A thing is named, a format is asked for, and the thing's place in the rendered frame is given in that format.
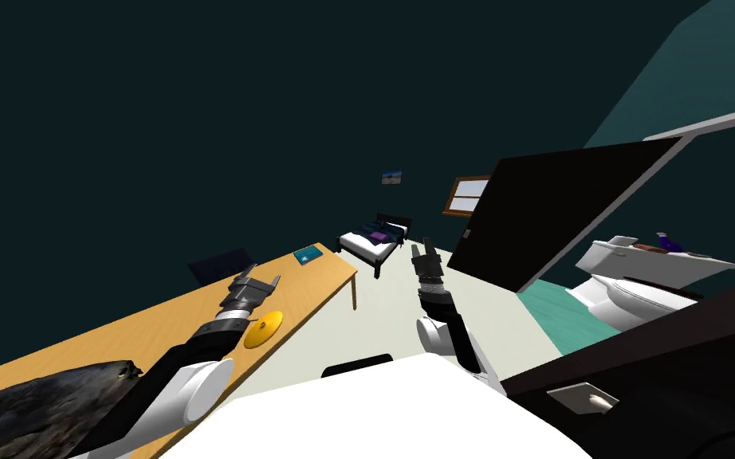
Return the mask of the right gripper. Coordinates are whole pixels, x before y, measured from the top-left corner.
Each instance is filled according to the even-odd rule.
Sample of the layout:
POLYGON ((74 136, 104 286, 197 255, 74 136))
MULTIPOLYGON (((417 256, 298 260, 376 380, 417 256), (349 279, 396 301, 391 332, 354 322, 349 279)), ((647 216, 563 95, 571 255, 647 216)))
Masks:
POLYGON ((423 238, 425 254, 420 254, 419 247, 411 244, 411 258, 415 274, 420 284, 443 284, 442 259, 434 254, 434 244, 429 237, 423 238))

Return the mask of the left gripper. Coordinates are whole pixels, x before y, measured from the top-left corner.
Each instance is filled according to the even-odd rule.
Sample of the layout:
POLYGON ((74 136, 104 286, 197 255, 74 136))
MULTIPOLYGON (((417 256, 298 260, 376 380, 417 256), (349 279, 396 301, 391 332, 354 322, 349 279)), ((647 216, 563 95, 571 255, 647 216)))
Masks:
POLYGON ((250 277, 255 267, 257 264, 244 268, 229 285, 229 293, 224 299, 225 313, 252 314, 276 289, 281 276, 276 275, 270 283, 265 283, 250 277))

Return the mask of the dark chair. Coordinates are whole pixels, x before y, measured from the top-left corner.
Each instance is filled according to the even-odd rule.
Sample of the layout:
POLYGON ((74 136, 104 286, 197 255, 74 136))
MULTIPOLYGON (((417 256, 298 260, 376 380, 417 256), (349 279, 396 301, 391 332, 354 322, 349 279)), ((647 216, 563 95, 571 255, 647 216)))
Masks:
POLYGON ((254 259, 240 248, 191 262, 187 267, 201 286, 207 286, 238 274, 254 263, 254 259))

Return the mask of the black-framed bed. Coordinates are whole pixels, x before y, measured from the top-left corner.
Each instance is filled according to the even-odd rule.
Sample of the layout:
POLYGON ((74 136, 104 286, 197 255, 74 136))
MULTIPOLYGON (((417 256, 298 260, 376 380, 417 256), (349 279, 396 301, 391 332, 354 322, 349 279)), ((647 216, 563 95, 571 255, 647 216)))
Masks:
POLYGON ((353 255, 374 269, 379 278, 383 263, 408 239, 413 220, 391 214, 376 214, 371 222, 350 230, 334 241, 334 252, 353 255))

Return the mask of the yellow round plate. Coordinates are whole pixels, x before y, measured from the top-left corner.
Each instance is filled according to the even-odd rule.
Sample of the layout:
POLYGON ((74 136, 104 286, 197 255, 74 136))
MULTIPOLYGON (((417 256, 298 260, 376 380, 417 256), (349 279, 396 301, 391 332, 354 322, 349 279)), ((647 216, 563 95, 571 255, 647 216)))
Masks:
POLYGON ((244 336, 243 347, 255 349, 264 345, 277 333, 283 320, 283 312, 271 311, 259 320, 252 321, 244 336))

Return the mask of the wooden-framed window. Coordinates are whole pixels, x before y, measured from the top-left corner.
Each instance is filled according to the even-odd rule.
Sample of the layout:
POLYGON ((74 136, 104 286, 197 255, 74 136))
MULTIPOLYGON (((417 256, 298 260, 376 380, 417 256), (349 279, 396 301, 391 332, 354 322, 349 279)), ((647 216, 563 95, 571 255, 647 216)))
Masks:
POLYGON ((489 180, 490 175, 457 177, 442 210, 442 215, 470 217, 489 180))

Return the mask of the orange wooden table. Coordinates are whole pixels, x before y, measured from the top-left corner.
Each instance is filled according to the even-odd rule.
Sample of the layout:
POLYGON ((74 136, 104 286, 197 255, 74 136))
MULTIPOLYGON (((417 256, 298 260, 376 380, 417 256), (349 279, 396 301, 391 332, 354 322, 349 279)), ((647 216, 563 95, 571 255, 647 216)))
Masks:
MULTIPOLYGON (((255 317, 283 313, 283 324, 262 346, 239 345, 229 353, 234 373, 222 392, 225 400, 313 315, 345 287, 356 287, 357 269, 322 244, 322 256, 300 265, 292 254, 255 267, 260 281, 281 279, 255 317)), ((74 336, 0 366, 0 390, 42 376, 91 363, 131 360, 147 371, 170 347, 185 342, 213 319, 227 295, 228 280, 213 283, 110 324, 74 336)))

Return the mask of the black door leaf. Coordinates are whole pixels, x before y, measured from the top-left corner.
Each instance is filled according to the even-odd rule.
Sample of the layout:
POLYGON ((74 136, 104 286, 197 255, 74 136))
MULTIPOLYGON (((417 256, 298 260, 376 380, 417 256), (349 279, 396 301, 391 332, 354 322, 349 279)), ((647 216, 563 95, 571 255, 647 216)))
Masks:
POLYGON ((448 267, 523 292, 674 153, 679 137, 501 159, 448 267))
POLYGON ((735 288, 502 385, 592 459, 735 459, 735 288), (575 414, 547 395, 577 383, 619 401, 575 414))

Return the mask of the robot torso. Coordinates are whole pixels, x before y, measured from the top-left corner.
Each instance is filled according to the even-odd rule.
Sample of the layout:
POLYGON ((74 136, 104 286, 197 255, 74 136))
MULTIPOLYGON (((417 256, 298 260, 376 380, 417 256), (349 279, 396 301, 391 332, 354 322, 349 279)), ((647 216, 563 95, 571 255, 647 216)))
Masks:
POLYGON ((160 459, 591 459, 430 353, 237 398, 160 459))

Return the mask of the white toilet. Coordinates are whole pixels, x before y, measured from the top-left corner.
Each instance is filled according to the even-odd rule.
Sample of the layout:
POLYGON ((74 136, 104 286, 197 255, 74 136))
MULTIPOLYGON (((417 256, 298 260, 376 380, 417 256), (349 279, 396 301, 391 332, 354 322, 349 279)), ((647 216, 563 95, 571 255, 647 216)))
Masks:
POLYGON ((566 292, 598 320, 624 332, 696 304, 702 296, 685 287, 735 269, 735 263, 615 236, 594 240, 576 267, 589 280, 566 292))

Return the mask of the dark grey rumpled cloth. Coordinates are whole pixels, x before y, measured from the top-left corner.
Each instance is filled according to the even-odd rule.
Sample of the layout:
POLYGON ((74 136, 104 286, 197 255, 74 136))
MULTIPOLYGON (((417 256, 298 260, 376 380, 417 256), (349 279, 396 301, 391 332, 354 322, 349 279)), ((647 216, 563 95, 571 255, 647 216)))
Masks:
POLYGON ((0 390, 0 459, 64 459, 142 374, 119 360, 0 390))

